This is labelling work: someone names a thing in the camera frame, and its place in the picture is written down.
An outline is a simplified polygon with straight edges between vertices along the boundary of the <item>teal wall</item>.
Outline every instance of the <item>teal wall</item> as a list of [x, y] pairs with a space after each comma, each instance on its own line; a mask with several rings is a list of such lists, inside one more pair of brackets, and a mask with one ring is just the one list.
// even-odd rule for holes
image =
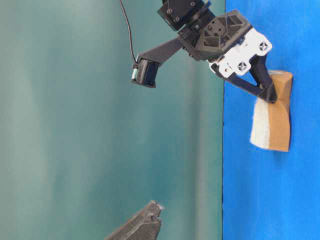
[[[136, 53], [175, 36], [160, 0], [124, 4]], [[223, 82], [207, 64], [181, 51], [143, 88], [116, 0], [0, 6], [0, 238], [102, 240], [154, 199], [159, 240], [222, 239]]]

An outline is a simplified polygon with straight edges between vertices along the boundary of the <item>sponge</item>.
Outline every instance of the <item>sponge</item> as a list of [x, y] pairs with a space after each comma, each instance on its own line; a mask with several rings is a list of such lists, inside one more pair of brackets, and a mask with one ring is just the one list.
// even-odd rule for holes
[[293, 75], [269, 71], [277, 93], [275, 103], [258, 98], [254, 106], [250, 142], [262, 149], [288, 152], [290, 146], [290, 96]]

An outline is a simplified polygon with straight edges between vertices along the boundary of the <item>black cable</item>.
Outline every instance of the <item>black cable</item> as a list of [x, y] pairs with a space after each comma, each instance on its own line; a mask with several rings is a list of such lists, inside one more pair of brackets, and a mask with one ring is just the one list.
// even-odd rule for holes
[[122, 0], [118, 0], [118, 2], [120, 4], [120, 6], [121, 6], [121, 10], [122, 10], [126, 25], [128, 26], [129, 43], [130, 43], [129, 45], [130, 45], [130, 52], [131, 52], [131, 58], [133, 60], [133, 65], [137, 66], [138, 62], [136, 61], [136, 57], [135, 57], [135, 54], [134, 54], [134, 48], [133, 48], [133, 45], [132, 45], [132, 33], [131, 33], [131, 27], [130, 27], [130, 23], [129, 23], [129, 20], [128, 20], [128, 16], [127, 16], [124, 4], [122, 3]]

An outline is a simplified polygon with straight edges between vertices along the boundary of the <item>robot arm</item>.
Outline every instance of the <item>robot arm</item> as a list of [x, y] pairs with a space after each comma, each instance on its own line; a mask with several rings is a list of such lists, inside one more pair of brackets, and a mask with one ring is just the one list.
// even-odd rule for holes
[[[133, 66], [132, 82], [156, 87], [158, 68], [180, 48], [196, 61], [208, 61], [214, 74], [269, 103], [277, 93], [266, 68], [272, 49], [268, 39], [257, 32], [237, 10], [216, 17], [203, 0], [162, 0], [158, 14], [178, 37], [139, 54]], [[253, 85], [239, 76], [250, 72]]]

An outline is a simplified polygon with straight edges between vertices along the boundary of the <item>screw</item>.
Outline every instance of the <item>screw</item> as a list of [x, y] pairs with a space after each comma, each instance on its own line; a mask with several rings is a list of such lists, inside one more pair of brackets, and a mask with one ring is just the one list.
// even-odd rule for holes
[[262, 42], [259, 46], [261, 51], [266, 51], [268, 49], [268, 45], [266, 44], [266, 42]]
[[247, 69], [247, 64], [244, 63], [244, 62], [240, 62], [239, 65], [238, 65], [238, 69], [243, 72], [244, 70]]

